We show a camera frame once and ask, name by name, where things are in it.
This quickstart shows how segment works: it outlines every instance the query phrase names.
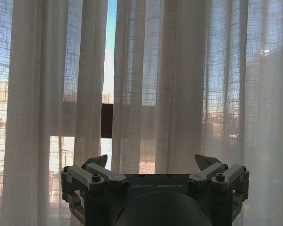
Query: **logo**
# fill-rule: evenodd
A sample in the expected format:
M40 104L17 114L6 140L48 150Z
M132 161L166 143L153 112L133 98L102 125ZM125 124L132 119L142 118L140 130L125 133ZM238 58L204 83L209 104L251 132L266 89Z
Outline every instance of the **logo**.
M183 185L132 185L132 188L175 188Z

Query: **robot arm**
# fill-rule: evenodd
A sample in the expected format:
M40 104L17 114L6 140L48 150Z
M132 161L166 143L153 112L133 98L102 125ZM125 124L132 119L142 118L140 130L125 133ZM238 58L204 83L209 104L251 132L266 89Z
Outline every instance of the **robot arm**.
M216 158L195 155L195 160L201 172L190 175L124 175L104 168L106 155L91 158L82 167L69 166L61 172L62 198L85 226L143 225L143 221L149 226L164 221L164 225L232 225L248 198L249 171L240 165L228 168Z

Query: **screw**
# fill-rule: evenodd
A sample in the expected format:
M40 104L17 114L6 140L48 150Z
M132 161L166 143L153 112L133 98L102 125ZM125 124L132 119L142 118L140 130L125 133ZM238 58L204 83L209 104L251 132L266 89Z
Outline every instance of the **screw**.
M100 181L100 174L94 174L93 176L92 176L92 181L93 182L99 182Z
M196 188L196 182L194 180L189 180L188 181L188 187L191 190L195 189Z
M64 171L65 173L67 173L68 167L69 167L69 166L65 166L65 167L63 168L63 171Z
M222 173L217 173L216 180L219 182L223 182L225 180L225 176Z
M122 181L122 186L125 187L125 188L129 187L129 184L130 184L129 181L127 181L127 180Z

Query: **curtain fold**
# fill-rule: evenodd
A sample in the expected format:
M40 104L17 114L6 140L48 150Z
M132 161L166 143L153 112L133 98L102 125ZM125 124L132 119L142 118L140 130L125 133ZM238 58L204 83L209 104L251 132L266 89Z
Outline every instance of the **curtain fold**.
M78 225L60 171L100 153L106 17L106 0L0 0L0 225Z
M113 170L243 164L234 225L283 225L283 0L118 1L114 97Z

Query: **sky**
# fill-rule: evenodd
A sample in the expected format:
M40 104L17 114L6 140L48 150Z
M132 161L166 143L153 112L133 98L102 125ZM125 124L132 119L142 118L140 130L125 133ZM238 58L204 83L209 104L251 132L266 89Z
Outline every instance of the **sky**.
M114 89L114 43L117 23L117 0L108 0L106 50L105 50L105 79L103 93L111 93Z

